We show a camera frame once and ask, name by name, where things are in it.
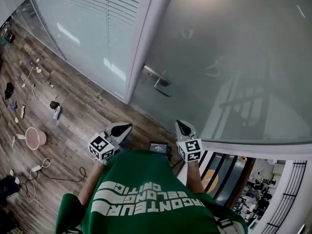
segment black cable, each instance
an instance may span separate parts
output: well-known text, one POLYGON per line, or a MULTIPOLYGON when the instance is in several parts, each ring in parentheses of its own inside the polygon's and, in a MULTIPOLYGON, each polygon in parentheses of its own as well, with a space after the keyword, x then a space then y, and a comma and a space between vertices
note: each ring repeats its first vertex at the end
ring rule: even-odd
POLYGON ((183 159, 180 159, 176 164, 174 164, 174 165, 171 167, 171 170, 173 170, 174 167, 176 167, 176 165, 177 165, 178 163, 180 163, 181 161, 183 161, 183 159))
MULTIPOLYGON (((62 180, 62 181, 70 181, 70 182, 75 182, 75 183, 79 183, 79 182, 83 181, 83 180, 87 177, 87 176, 86 176, 86 170, 85 170, 83 167, 80 167, 80 168, 79 168, 79 172, 80 172, 80 174, 83 176, 83 178, 80 179, 80 180, 72 180, 72 179, 65 179, 65 178, 50 177, 50 176, 44 174, 44 173, 42 172, 42 169, 40 170, 40 172, 41 172, 44 176, 48 177, 49 179, 62 180)), ((28 187, 27 187, 27 183, 28 183, 29 181, 35 180, 37 177, 38 177, 38 171, 37 171, 36 176, 35 176, 33 179, 28 179, 28 180, 25 181, 25 183, 21 183, 21 184, 20 184, 20 187, 21 187, 22 185, 25 186, 27 197, 30 197, 30 194, 29 194, 29 191, 28 191, 28 187)))

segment white cable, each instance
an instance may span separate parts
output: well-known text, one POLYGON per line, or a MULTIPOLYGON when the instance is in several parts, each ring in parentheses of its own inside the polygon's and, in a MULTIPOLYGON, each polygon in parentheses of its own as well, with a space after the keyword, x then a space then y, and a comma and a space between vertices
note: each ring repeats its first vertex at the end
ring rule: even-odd
POLYGON ((36 201, 36 202, 37 202, 37 205, 38 205, 38 207, 39 207, 39 209, 42 210, 42 211, 45 210, 45 205, 44 205, 43 203, 41 203, 41 202, 39 201, 39 199, 38 199, 38 194, 37 194, 37 191, 36 191, 36 187, 35 187, 34 180, 33 180, 33 176, 31 175, 31 172, 39 171, 39 170, 41 170, 41 168, 48 168, 48 167, 51 165, 51 163, 52 163, 51 158, 45 158, 45 159, 43 160, 43 163, 42 163, 41 166, 35 165, 35 166, 33 167, 33 169, 30 170, 30 178, 31 178, 31 181, 33 182, 33 186, 34 186, 34 190, 35 190, 35 194, 36 194, 36 198, 37 198, 37 199, 33 199, 33 200, 28 201, 26 198, 23 198, 22 196, 20 196, 22 199, 24 199, 24 200, 27 201, 28 203, 31 203, 31 202, 33 202, 33 201, 36 201), (49 165, 44 166, 44 162, 45 162, 47 159, 50 160, 50 163, 49 163, 49 165))

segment black bag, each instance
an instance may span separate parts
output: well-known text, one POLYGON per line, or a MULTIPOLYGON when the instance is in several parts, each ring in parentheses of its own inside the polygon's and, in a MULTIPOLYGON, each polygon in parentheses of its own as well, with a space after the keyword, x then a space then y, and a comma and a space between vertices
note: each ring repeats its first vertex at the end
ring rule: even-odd
POLYGON ((50 108, 52 108, 52 109, 57 109, 58 108, 58 106, 59 106, 59 103, 58 102, 56 102, 56 101, 51 101, 51 103, 50 103, 50 108))
POLYGON ((11 82, 7 83, 6 90, 4 92, 5 99, 9 99, 12 96, 13 90, 14 90, 13 84, 11 82))

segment glass door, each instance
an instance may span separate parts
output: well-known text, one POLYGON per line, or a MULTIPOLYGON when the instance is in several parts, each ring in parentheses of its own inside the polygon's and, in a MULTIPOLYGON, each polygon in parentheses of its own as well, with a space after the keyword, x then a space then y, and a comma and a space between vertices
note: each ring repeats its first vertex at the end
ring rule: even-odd
POLYGON ((171 0, 132 104, 203 139, 303 143, 312 126, 312 0, 171 0))
POLYGON ((64 59, 124 101, 150 0, 31 1, 64 59))

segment person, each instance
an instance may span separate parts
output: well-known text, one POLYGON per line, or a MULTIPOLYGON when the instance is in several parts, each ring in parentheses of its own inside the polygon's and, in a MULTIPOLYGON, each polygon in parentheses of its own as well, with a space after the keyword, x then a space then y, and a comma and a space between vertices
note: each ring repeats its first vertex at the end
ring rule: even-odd
POLYGON ((96 161, 78 197, 65 194, 55 233, 80 225, 83 234, 247 234, 241 216, 204 193, 198 161, 184 186, 166 157, 131 150, 96 161))
POLYGON ((0 205, 6 206, 6 198, 19 191, 20 179, 14 178, 14 171, 10 170, 10 175, 0 179, 0 205))
POLYGON ((264 187, 264 184, 259 183, 258 180, 256 180, 256 183, 252 183, 250 181, 247 181, 247 185, 250 186, 251 188, 254 188, 255 190, 262 190, 264 187))

